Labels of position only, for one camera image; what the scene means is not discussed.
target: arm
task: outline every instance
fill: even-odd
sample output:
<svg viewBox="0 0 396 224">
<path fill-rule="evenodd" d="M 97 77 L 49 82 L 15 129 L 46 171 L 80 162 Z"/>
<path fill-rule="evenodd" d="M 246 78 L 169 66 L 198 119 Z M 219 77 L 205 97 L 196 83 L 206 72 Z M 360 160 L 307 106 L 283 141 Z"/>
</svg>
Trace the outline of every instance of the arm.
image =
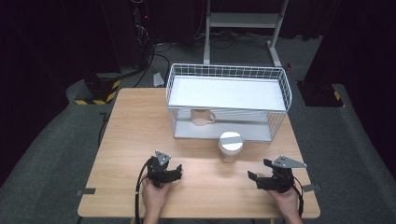
<svg viewBox="0 0 396 224">
<path fill-rule="evenodd" d="M 298 214 L 298 195 L 294 189 L 289 189 L 284 193 L 278 193 L 276 190 L 267 190 L 279 208 L 282 217 L 288 224 L 303 224 Z"/>
<path fill-rule="evenodd" d="M 169 189 L 172 183 L 164 184 L 161 188 L 156 188 L 151 180 L 143 180 L 142 197 L 146 206 L 145 224 L 157 224 L 160 213 L 166 202 Z"/>
</svg>

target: white wire basket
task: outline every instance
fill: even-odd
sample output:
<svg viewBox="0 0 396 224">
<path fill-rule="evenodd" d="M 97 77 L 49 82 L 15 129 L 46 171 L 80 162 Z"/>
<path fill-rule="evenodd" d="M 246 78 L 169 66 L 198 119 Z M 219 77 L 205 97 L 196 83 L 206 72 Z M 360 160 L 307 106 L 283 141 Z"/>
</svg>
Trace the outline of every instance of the white wire basket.
<svg viewBox="0 0 396 224">
<path fill-rule="evenodd" d="M 166 102 L 175 138 L 219 139 L 237 132 L 245 141 L 271 142 L 291 105 L 283 68 L 174 63 Z M 191 122 L 192 109 L 216 115 L 213 123 Z"/>
</svg>

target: gray carpet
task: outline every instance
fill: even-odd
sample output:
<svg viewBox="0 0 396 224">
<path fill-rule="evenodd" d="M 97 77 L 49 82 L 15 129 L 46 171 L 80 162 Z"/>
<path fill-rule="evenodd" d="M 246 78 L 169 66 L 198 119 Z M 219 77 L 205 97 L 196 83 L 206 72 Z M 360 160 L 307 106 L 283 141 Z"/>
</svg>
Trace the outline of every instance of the gray carpet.
<svg viewBox="0 0 396 224">
<path fill-rule="evenodd" d="M 213 41 L 211 63 L 272 66 L 265 43 L 256 38 L 243 36 L 230 47 L 230 42 Z M 334 85 L 346 104 L 344 108 L 307 107 L 298 91 L 295 81 L 304 79 L 320 40 L 280 38 L 276 44 L 281 62 L 292 65 L 291 124 L 311 181 L 323 188 L 317 192 L 320 217 L 306 219 L 304 223 L 396 223 L 395 181 L 361 127 L 344 87 Z M 195 48 L 160 45 L 156 51 L 170 63 L 202 63 L 203 47 L 197 42 Z M 165 76 L 165 59 L 156 56 L 152 66 Z M 137 88 L 153 87 L 152 74 L 148 70 Z M 125 78 L 120 88 L 131 88 L 139 78 L 140 75 Z M 78 222 L 80 197 L 75 194 L 84 189 L 98 150 L 105 116 L 101 113 L 109 115 L 114 104 L 75 105 L 74 97 L 82 85 L 79 81 L 68 89 L 65 94 L 70 105 L 30 145 L 0 188 L 1 224 Z M 80 220 L 80 223 L 130 222 L 128 218 Z M 269 220 L 167 219 L 163 223 L 242 224 Z"/>
</svg>

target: mug handle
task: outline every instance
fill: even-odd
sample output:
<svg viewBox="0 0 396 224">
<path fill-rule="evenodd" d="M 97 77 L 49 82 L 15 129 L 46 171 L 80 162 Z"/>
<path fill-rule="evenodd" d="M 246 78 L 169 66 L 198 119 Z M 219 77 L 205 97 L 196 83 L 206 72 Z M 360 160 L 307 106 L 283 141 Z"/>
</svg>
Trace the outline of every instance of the mug handle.
<svg viewBox="0 0 396 224">
<path fill-rule="evenodd" d="M 216 120 L 216 115 L 212 112 L 212 111 L 209 111 L 209 113 L 210 113 L 210 116 L 212 117 L 210 120 L 208 120 L 207 121 L 207 123 L 213 123 L 213 122 L 215 122 L 215 120 Z"/>
</svg>

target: white mug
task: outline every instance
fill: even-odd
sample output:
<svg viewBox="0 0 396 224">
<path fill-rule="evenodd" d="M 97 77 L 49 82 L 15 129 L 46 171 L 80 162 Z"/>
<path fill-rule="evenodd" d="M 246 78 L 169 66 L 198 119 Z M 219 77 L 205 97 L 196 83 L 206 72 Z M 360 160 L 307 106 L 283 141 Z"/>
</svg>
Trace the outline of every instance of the white mug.
<svg viewBox="0 0 396 224">
<path fill-rule="evenodd" d="M 191 122 L 197 126 L 204 126 L 208 123 L 213 123 L 216 120 L 216 115 L 207 109 L 192 109 Z"/>
</svg>

